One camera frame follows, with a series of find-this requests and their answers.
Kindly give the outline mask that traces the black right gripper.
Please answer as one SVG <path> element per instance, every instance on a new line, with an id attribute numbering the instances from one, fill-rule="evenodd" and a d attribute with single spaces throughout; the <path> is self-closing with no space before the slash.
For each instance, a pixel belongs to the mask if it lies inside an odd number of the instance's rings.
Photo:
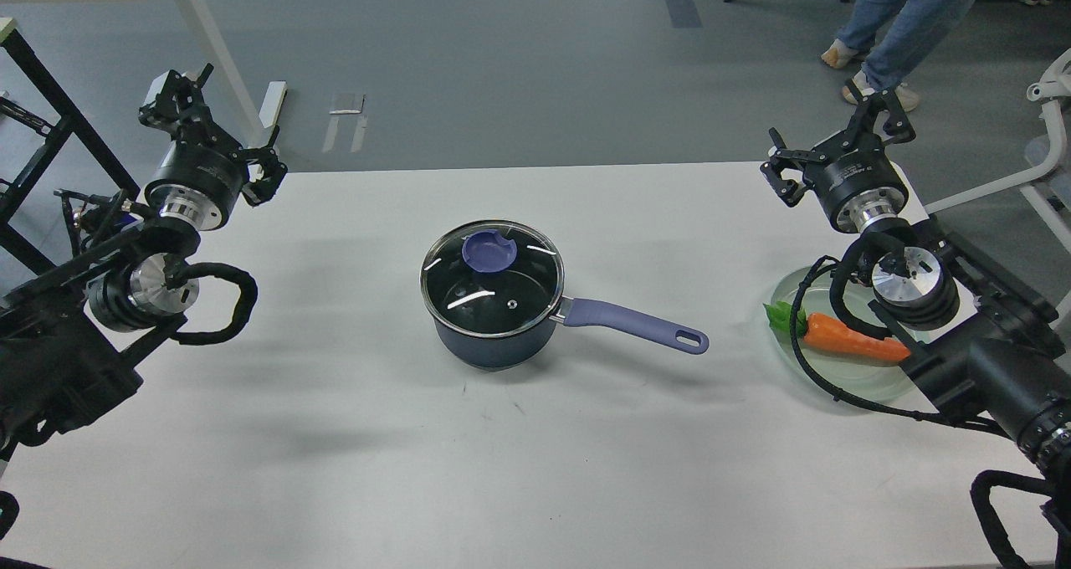
<path id="1" fill-rule="evenodd" d="M 902 221 L 910 195 L 885 150 L 912 143 L 915 128 L 895 92 L 857 85 L 846 91 L 856 101 L 853 116 L 814 149 L 788 149 L 780 131 L 769 128 L 772 147 L 760 173 L 785 206 L 798 206 L 814 191 L 834 230 L 862 234 L 881 222 Z"/>

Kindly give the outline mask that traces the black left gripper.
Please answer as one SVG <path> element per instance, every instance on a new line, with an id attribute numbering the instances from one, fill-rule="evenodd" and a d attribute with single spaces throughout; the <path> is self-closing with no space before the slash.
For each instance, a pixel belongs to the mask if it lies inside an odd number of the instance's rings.
<path id="1" fill-rule="evenodd" d="M 185 218 L 199 231 L 226 225 L 240 193 L 250 207 L 270 203 L 290 173 L 275 148 L 280 126 L 271 128 L 263 146 L 238 148 L 228 158 L 228 135 L 203 100 L 212 72 L 211 63 L 194 76 L 168 70 L 152 81 L 138 108 L 142 126 L 165 131 L 171 138 L 146 184 L 146 203 L 161 218 L 180 218 L 177 204 L 183 203 L 192 209 Z"/>

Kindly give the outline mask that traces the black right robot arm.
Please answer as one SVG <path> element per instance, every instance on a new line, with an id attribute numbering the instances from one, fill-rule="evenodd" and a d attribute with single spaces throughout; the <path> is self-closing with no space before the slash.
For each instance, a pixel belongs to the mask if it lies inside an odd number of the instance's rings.
<path id="1" fill-rule="evenodd" d="M 781 203 L 808 192 L 838 233 L 853 236 L 843 256 L 818 258 L 791 302 L 765 306 L 804 374 L 835 402 L 949 428 L 1006 437 L 1039 477 L 986 470 L 969 496 L 981 530 L 1004 568 L 1025 568 L 991 493 L 1022 490 L 1045 498 L 1056 534 L 1054 565 L 1068 566 L 1068 372 L 1054 331 L 1058 310 L 972 243 L 934 219 L 908 223 L 907 184 L 887 158 L 915 130 L 892 91 L 861 92 L 853 118 L 825 141 L 793 150 L 771 128 L 761 176 Z M 808 363 L 802 348 L 894 363 L 933 411 L 905 410 L 847 392 Z"/>

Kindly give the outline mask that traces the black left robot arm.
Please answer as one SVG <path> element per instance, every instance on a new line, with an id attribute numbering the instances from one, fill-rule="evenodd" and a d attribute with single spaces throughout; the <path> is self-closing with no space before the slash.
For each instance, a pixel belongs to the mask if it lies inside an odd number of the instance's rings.
<path id="1" fill-rule="evenodd" d="M 278 126 L 259 148 L 218 126 L 203 100 L 212 70 L 168 70 L 146 93 L 139 122 L 171 143 L 141 194 L 58 191 L 72 259 L 3 297 L 3 462 L 133 396 L 136 366 L 165 341 L 217 345 L 248 324 L 256 280 L 192 256 L 239 199 L 268 203 L 288 168 Z"/>

